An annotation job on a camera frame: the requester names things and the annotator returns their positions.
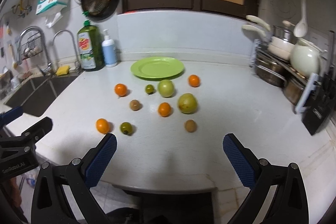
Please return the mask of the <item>orange tangerine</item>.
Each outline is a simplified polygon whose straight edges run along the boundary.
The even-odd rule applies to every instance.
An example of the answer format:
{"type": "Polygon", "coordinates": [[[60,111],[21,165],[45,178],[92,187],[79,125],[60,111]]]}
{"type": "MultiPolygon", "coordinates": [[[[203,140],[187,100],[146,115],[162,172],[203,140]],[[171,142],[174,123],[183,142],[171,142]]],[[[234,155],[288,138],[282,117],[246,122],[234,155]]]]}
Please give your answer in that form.
{"type": "Polygon", "coordinates": [[[188,78],[189,85],[193,88],[197,88],[201,84],[201,80],[197,75],[190,75],[188,78]]]}
{"type": "Polygon", "coordinates": [[[119,96],[119,97],[124,97],[127,95],[127,86],[124,84],[117,84],[114,87],[114,92],[119,96]]]}
{"type": "Polygon", "coordinates": [[[171,114],[171,106],[170,106],[170,104],[167,103],[167,102],[162,102],[158,106],[158,114],[161,117],[168,117],[171,114]]]}
{"type": "Polygon", "coordinates": [[[96,129],[102,134],[107,134],[110,132],[110,124],[104,118],[96,120],[96,129]]]}

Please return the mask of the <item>brown kiwi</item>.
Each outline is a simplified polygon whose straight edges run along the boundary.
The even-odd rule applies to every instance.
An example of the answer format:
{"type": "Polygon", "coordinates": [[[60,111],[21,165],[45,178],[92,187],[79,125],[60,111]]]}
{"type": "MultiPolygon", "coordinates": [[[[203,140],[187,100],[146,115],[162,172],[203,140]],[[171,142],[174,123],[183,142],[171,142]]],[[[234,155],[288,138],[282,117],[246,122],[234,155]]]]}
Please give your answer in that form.
{"type": "Polygon", "coordinates": [[[197,128],[198,128],[198,125],[194,120],[189,119],[185,121],[185,130],[187,132],[195,132],[197,128]]]}
{"type": "Polygon", "coordinates": [[[141,103],[138,100],[131,100],[129,107],[133,111],[138,111],[141,108],[141,103]]]}

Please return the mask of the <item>small green tomato back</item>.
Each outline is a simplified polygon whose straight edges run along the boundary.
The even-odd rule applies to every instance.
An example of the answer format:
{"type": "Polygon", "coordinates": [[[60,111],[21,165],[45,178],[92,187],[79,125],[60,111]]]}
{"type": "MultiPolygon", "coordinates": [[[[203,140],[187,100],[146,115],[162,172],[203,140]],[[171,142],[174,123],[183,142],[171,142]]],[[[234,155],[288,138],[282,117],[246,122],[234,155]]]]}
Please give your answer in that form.
{"type": "Polygon", "coordinates": [[[146,87],[145,87],[145,92],[146,92],[146,94],[148,94],[148,95],[153,94],[153,93],[155,92],[155,88],[154,88],[154,86],[151,85],[151,84],[146,85],[146,87]]]}

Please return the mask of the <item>green apple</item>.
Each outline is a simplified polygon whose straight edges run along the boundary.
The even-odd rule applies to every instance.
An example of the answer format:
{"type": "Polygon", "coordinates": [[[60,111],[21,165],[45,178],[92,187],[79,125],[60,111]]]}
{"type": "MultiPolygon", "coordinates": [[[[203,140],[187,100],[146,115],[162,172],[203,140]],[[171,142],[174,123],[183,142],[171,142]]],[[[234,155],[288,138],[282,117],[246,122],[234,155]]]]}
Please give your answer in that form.
{"type": "Polygon", "coordinates": [[[161,80],[158,83],[158,92],[161,96],[169,98],[174,94],[175,87],[171,80],[161,80]]]}

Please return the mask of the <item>kitchen sink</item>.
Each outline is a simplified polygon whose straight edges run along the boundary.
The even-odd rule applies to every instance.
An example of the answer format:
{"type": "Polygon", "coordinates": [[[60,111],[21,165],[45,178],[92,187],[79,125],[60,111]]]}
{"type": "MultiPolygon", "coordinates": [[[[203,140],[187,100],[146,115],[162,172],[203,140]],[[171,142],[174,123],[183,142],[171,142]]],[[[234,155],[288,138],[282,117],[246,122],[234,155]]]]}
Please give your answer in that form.
{"type": "Polygon", "coordinates": [[[71,73],[67,76],[33,77],[15,91],[5,105],[11,108],[21,106],[24,113],[40,117],[78,76],[71,73]]]}

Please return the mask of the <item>yellow sponge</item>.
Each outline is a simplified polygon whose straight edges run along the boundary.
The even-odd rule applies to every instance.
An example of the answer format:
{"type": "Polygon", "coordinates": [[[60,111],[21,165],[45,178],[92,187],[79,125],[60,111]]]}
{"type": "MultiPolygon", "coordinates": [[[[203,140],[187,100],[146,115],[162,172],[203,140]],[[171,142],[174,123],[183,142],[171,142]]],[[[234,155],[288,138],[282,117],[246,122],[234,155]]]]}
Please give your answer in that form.
{"type": "Polygon", "coordinates": [[[61,66],[57,69],[56,75],[57,76],[64,76],[67,75],[70,72],[70,66],[69,65],[64,65],[61,66]]]}

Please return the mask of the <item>chrome faucet small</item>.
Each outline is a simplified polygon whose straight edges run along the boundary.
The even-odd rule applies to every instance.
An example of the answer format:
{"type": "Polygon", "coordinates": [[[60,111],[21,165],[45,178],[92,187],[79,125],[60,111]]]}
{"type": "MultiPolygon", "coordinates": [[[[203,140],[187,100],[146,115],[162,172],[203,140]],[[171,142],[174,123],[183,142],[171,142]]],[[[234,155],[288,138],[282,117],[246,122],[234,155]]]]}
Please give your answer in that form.
{"type": "Polygon", "coordinates": [[[70,30],[63,29],[56,32],[52,38],[51,49],[55,64],[58,66],[68,64],[77,74],[82,73],[75,36],[70,30]]]}

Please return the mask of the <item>green dish soap bottle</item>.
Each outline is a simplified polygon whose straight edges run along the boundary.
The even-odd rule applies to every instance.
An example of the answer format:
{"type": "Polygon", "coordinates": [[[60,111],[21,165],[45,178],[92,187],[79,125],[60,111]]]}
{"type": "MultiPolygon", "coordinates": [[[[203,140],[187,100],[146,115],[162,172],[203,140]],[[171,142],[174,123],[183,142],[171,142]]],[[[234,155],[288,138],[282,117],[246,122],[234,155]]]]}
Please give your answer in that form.
{"type": "Polygon", "coordinates": [[[85,20],[77,32],[77,44],[81,67],[85,71],[98,71],[104,67],[100,30],[89,20],[85,20]]]}

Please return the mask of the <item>blue white pump bottle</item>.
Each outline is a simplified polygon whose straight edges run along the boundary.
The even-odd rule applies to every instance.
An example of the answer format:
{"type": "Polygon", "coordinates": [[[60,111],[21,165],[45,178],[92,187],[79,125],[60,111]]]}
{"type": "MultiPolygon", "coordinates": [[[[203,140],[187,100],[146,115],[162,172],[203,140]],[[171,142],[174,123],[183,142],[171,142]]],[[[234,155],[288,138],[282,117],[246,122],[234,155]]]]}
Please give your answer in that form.
{"type": "Polygon", "coordinates": [[[117,65],[117,55],[114,40],[110,38],[108,29],[104,31],[104,41],[102,42],[102,51],[104,62],[107,67],[115,67],[117,65]]]}

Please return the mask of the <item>steel pot lower right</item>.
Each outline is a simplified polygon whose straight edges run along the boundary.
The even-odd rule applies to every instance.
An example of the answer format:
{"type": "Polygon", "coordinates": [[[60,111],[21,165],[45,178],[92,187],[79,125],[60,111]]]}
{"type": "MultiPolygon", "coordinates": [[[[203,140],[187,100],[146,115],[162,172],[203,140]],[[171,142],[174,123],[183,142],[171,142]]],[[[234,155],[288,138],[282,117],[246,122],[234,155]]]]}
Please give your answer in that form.
{"type": "Polygon", "coordinates": [[[290,103],[296,105],[301,98],[305,86],[298,82],[295,78],[291,78],[286,87],[283,89],[284,96],[288,99],[290,103]]]}

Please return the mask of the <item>green plate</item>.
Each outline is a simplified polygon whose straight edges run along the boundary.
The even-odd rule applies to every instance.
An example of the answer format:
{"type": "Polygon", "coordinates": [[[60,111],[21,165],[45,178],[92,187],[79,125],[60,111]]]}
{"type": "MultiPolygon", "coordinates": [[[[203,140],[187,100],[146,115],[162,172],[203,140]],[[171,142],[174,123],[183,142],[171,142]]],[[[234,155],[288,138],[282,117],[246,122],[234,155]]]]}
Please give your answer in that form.
{"type": "Polygon", "coordinates": [[[166,79],[181,74],[183,63],[172,57],[147,57],[131,65],[130,71],[143,79],[166,79]]]}

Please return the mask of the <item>white ceramic teapot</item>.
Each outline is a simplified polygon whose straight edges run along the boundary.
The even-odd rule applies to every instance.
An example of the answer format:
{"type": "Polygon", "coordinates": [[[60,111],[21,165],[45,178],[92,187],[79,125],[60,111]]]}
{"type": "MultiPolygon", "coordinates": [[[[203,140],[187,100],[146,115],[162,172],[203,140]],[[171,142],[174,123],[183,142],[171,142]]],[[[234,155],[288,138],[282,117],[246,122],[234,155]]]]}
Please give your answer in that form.
{"type": "Polygon", "coordinates": [[[298,38],[290,54],[291,66],[301,75],[309,78],[312,73],[319,75],[321,57],[327,50],[318,48],[312,42],[298,38]]]}

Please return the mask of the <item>metal pot rack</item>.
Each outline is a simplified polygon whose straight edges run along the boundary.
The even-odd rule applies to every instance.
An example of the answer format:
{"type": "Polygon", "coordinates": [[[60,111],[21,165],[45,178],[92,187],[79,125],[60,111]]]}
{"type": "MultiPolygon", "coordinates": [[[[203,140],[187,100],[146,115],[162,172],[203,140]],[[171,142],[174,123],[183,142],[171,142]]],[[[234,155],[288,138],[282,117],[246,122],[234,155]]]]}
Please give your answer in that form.
{"type": "Polygon", "coordinates": [[[299,74],[290,65],[289,62],[284,61],[276,57],[272,53],[268,52],[265,43],[259,39],[256,39],[253,42],[250,65],[249,65],[253,69],[255,69],[255,60],[257,54],[267,56],[273,61],[276,61],[278,64],[280,64],[284,68],[284,76],[287,80],[287,83],[291,78],[295,78],[298,82],[300,82],[305,86],[305,89],[303,91],[301,98],[299,99],[299,102],[296,105],[293,105],[293,111],[296,114],[302,114],[306,112],[306,110],[311,106],[316,91],[321,83],[320,76],[313,73],[310,75],[309,78],[306,78],[303,75],[299,74]]]}

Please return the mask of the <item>steel lidded pot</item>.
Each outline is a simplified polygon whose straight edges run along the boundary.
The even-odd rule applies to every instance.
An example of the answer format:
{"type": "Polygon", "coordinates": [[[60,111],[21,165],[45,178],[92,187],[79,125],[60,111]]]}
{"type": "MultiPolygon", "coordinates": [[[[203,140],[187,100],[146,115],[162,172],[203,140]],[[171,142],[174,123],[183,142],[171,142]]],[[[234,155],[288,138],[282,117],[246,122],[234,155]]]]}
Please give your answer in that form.
{"type": "Polygon", "coordinates": [[[294,43],[294,34],[290,28],[293,26],[288,20],[282,21],[282,26],[273,26],[273,36],[286,42],[294,43]]]}

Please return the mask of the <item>white ladle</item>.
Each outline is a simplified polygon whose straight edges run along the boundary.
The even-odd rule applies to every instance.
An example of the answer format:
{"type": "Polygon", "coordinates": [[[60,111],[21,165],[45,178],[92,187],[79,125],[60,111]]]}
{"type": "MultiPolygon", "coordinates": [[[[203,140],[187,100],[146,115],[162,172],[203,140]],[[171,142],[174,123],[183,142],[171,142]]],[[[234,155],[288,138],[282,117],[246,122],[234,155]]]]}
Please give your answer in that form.
{"type": "Polygon", "coordinates": [[[295,25],[293,33],[296,38],[303,38],[307,34],[307,31],[306,0],[301,0],[301,19],[295,25]]]}

